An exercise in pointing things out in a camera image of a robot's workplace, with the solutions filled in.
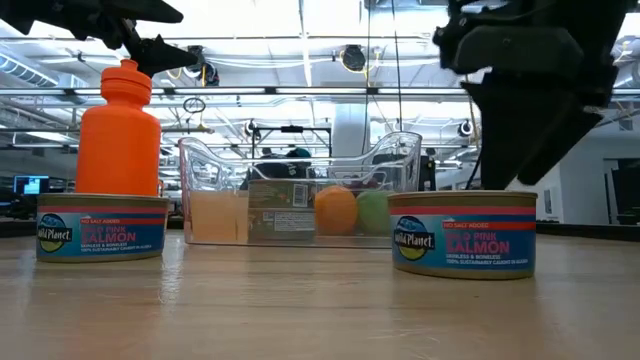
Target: metal beam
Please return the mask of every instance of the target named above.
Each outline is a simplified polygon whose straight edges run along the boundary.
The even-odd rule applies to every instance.
[[[334,104],[352,104],[352,103],[360,103],[361,96],[360,95],[315,95],[314,102],[330,102]],[[376,95],[376,99],[379,102],[397,102],[397,95],[389,96],[389,95]],[[205,105],[207,107],[216,107],[216,108],[226,108],[232,107],[237,108],[238,103],[234,101],[229,101],[225,103],[221,103],[219,100],[210,99],[209,97],[202,98]],[[268,102],[242,102],[240,105],[242,107],[276,107],[280,104],[291,102],[291,101],[309,101],[308,97],[300,96],[283,96],[276,99],[276,101],[268,101]],[[452,96],[439,96],[439,95],[405,95],[402,97],[402,101],[404,102],[466,102],[467,95],[452,95]],[[183,100],[159,100],[152,99],[151,104],[146,105],[144,108],[154,109],[154,108],[174,108],[179,107],[182,108]],[[31,106],[32,102],[20,102],[21,105]],[[88,100],[83,104],[74,104],[74,103],[64,103],[64,102],[55,102],[55,103],[45,103],[38,104],[39,108],[42,109],[87,109],[92,108],[94,106],[102,106],[105,105],[106,101],[98,98],[93,98]]]
[[[304,0],[298,0],[298,13],[300,14],[300,38],[302,39],[302,62],[304,63],[304,79],[307,86],[313,86],[311,79],[311,61],[309,60],[309,42],[307,41],[307,31],[304,27]]]
[[[242,133],[238,129],[236,129],[235,126],[233,126],[233,123],[231,123],[231,120],[229,120],[229,118],[227,118],[222,112],[220,112],[220,110],[218,110],[217,108],[213,108],[213,113],[216,115],[218,120],[224,122],[227,125],[227,128],[229,129],[229,131],[231,131],[231,133],[236,138],[238,138],[240,142],[245,141],[245,138],[244,136],[242,136]]]
[[[238,149],[237,147],[232,147],[229,150],[233,151],[234,153],[238,154],[238,156],[240,156],[243,159],[247,158],[247,154],[243,153],[242,151],[240,151],[240,149]]]
[[[468,98],[467,92],[457,87],[403,87],[402,96],[462,96]],[[164,87],[154,88],[152,96],[204,96],[204,95],[267,95],[267,96],[375,96],[398,95],[397,87],[325,87],[325,86],[261,86],[261,87]],[[640,88],[614,89],[615,96],[640,97]],[[0,96],[100,96],[99,88],[2,88]]]
[[[211,149],[227,149],[232,147],[237,147],[240,149],[251,149],[251,144],[205,144],[208,148]],[[161,147],[169,148],[175,147],[177,145],[169,145],[164,144]],[[304,144],[304,143],[263,143],[260,145],[255,145],[256,148],[295,148],[297,146],[307,147],[311,149],[326,149],[326,146],[323,144]],[[434,149],[475,149],[475,146],[470,145],[454,145],[454,144],[431,144],[431,143],[422,143],[423,148],[434,148]]]
[[[256,145],[260,145],[262,144],[262,142],[269,137],[269,135],[271,135],[271,133],[273,132],[273,130],[269,130],[267,131],[266,134],[262,135],[262,137],[260,138],[260,140],[258,140],[258,142],[256,143]]]
[[[389,36],[371,36],[371,39],[376,39],[376,40],[386,40],[386,41],[394,41],[393,37],[389,37]],[[242,40],[257,40],[257,41],[264,41],[264,40],[299,40],[300,37],[299,36],[185,36],[185,37],[165,37],[163,38],[163,40],[165,42],[175,42],[175,41],[194,41],[194,42],[198,42],[198,41],[242,41]],[[350,40],[350,39],[356,39],[356,40],[367,40],[369,39],[368,36],[349,36],[349,35],[319,35],[319,36],[313,36],[310,35],[309,36],[310,40],[315,40],[315,39],[319,39],[319,40]],[[427,41],[425,38],[421,37],[421,36],[398,36],[398,40],[420,40],[420,41]],[[25,43],[43,43],[43,42],[83,42],[80,41],[76,38],[63,38],[63,37],[59,37],[59,38],[54,38],[54,37],[17,37],[17,36],[3,36],[0,37],[0,42],[6,42],[6,43],[12,43],[12,42],[20,42],[21,44],[25,44]],[[87,40],[85,40],[84,42],[100,42],[102,44],[102,41],[99,39],[93,39],[93,38],[88,38]]]
[[[63,125],[63,126],[71,126],[70,121],[65,121],[63,119],[60,119],[59,117],[47,114],[45,112],[37,111],[36,109],[34,109],[33,106],[23,105],[15,101],[12,101],[9,99],[3,99],[3,98],[0,98],[0,104],[5,105],[5,108],[7,110],[17,112],[18,115],[33,117],[43,123],[54,122],[56,124]]]
[[[618,122],[620,120],[624,120],[624,119],[631,119],[633,120],[634,117],[640,115],[640,110],[630,110],[630,111],[620,111],[618,114],[616,114],[615,116],[613,116],[611,119],[604,119],[603,121],[599,122],[598,124],[596,124],[596,126],[594,126],[594,128],[599,128],[599,127],[603,127],[605,125],[609,125],[612,124],[614,122]]]
[[[333,55],[330,52],[326,54],[317,54],[317,55],[309,55],[309,60],[329,60],[332,59]],[[43,55],[43,56],[30,56],[29,60],[42,62],[45,64],[64,64],[64,63],[73,63],[78,62],[77,56],[72,55]],[[120,63],[120,59],[116,56],[109,55],[83,55],[82,60],[88,62],[96,62],[102,63],[105,65],[118,65]],[[260,55],[231,55],[231,54],[218,54],[218,55],[205,55],[205,60],[213,61],[221,60],[226,62],[237,62],[237,61],[246,61],[246,60],[271,60],[271,61],[300,61],[300,56],[292,56],[292,55],[273,55],[273,54],[260,54]],[[400,59],[400,62],[408,60],[408,61],[439,61],[437,55],[405,55]]]
[[[42,133],[70,133],[70,134],[79,134],[80,129],[31,129],[31,128],[2,128],[0,127],[0,133],[28,133],[28,132],[42,132]],[[162,129],[163,133],[207,133],[213,134],[215,131],[213,129],[187,129],[187,128],[165,128]]]

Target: clear plastic bin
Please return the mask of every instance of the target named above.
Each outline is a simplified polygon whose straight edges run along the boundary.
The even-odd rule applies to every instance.
[[[417,191],[421,142],[418,134],[395,132],[358,157],[231,160],[183,138],[186,241],[388,248],[386,196]],[[259,166],[269,163],[295,166],[306,177],[269,178]],[[248,171],[254,180],[239,190]]]

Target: cable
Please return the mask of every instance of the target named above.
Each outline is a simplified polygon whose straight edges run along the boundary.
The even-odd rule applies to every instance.
[[[364,74],[364,78],[367,80],[367,86],[371,86],[369,85],[369,74],[371,73],[371,70],[377,68],[378,66],[380,66],[379,63],[380,60],[380,53],[376,52],[376,60],[374,61],[373,65],[371,67],[368,67],[368,69],[366,69],[366,71],[363,69],[362,73]]]
[[[627,42],[623,42],[622,43],[622,49],[620,51],[620,56],[618,56],[617,59],[613,60],[613,63],[617,63],[618,61],[622,60],[623,57],[625,57],[626,55],[633,53],[633,51],[629,51],[627,52]]]
[[[86,62],[86,61],[81,61],[81,63],[82,63],[84,66],[88,67],[89,69],[91,69],[91,70],[95,71],[95,73],[96,73],[96,74],[102,74],[100,71],[96,70],[96,68],[94,68],[93,66],[91,66],[91,65],[87,64],[87,62]]]
[[[195,78],[197,78],[198,76],[200,76],[200,73],[198,73],[197,71],[196,71],[196,72],[191,72],[191,71],[189,71],[189,69],[187,69],[186,67],[182,68],[181,70],[182,70],[182,72],[184,73],[184,75],[185,75],[186,77],[191,78],[191,79],[195,79]]]
[[[391,132],[393,132],[393,126],[391,126],[391,124],[389,124],[389,121],[387,120],[387,118],[382,113],[382,109],[380,109],[380,104],[378,104],[378,100],[373,95],[371,95],[371,98],[375,102],[376,107],[378,108],[378,112],[380,113],[380,116],[382,116],[382,119],[384,120],[385,124],[387,124],[387,127],[389,128],[389,130],[391,130]]]
[[[167,70],[167,75],[169,75],[169,77],[173,80],[178,80],[180,78],[180,75],[182,75],[182,68],[178,69],[178,75],[174,76],[169,70]]]
[[[464,80],[466,82],[469,82],[469,75],[465,75]],[[476,123],[476,116],[473,113],[473,99],[471,98],[471,95],[468,95],[468,97],[469,97],[469,114],[471,115],[471,122],[473,123],[473,138],[475,140],[476,147],[478,147],[479,141],[480,141],[480,137],[478,136],[478,124]]]
[[[633,121],[633,117],[631,116],[631,114],[629,113],[629,110],[625,109],[622,104],[620,104],[620,102],[616,101],[616,105],[618,105],[618,108],[620,109],[620,112],[622,113],[623,116],[627,117],[629,120]]]
[[[177,109],[177,108],[176,108],[176,110],[175,110],[175,113],[174,113],[174,111],[172,111],[172,109],[171,109],[171,108],[169,108],[169,111],[171,112],[171,114],[172,114],[173,116],[175,116],[176,121],[175,121],[173,124],[169,125],[168,127],[169,127],[169,128],[173,128],[174,126],[178,125],[178,128],[181,128],[181,127],[182,127],[182,122],[181,122],[181,121],[182,121],[182,119],[184,118],[184,115],[185,115],[185,114],[188,114],[188,113],[185,111],[185,112],[184,112],[184,114],[182,114],[182,115],[178,115],[178,109]]]
[[[365,68],[368,69],[369,68],[369,60],[371,59],[371,7],[369,7],[369,10],[367,11],[367,62],[365,64]],[[342,52],[340,52],[340,63],[342,64],[342,66],[349,70],[345,65],[344,62],[342,61],[342,54],[344,53],[344,50]],[[369,125],[369,77],[365,74],[365,84],[367,87],[367,94],[365,95],[365,99],[364,99],[364,136],[362,137],[362,151],[360,151],[361,154],[364,154],[364,148],[367,145],[367,136],[368,136],[368,132],[367,132],[367,126]]]
[[[393,39],[396,44],[396,66],[398,70],[398,105],[400,110],[400,131],[402,131],[402,86],[400,84],[400,51],[398,50],[398,27],[396,24],[396,0],[391,0],[391,14],[393,16]]]

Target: desk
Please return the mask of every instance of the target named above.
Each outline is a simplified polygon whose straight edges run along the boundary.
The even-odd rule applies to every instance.
[[[539,236],[534,279],[394,270],[388,250],[185,246],[35,261],[0,240],[2,359],[638,359],[640,245]]]

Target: wall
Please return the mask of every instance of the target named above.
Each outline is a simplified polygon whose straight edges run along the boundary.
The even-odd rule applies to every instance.
[[[366,105],[338,104],[331,126],[334,157],[360,156],[370,149]]]
[[[609,224],[604,180],[605,159],[640,158],[640,139],[586,137],[560,166],[564,221],[568,224]]]
[[[560,179],[560,164],[554,166],[549,172],[533,186],[527,186],[520,183],[517,179],[513,180],[507,187],[512,191],[528,191],[538,194],[536,200],[536,219],[538,220],[554,220],[560,223],[564,222],[564,208],[562,203],[562,187]],[[547,213],[545,206],[545,191],[549,191],[551,212]]]
[[[63,179],[76,177],[76,155],[46,149],[45,156],[34,156],[30,150],[0,151],[0,176],[49,175]]]
[[[473,166],[475,164],[464,164],[464,168],[460,170],[447,170],[442,171],[436,174],[436,188],[438,190],[442,189],[445,186],[452,185],[453,189],[456,189],[456,185],[459,183],[467,183],[469,181],[469,177],[471,176],[471,172],[473,171]],[[482,165],[478,167],[478,171],[474,179],[480,179],[480,173],[482,172]]]

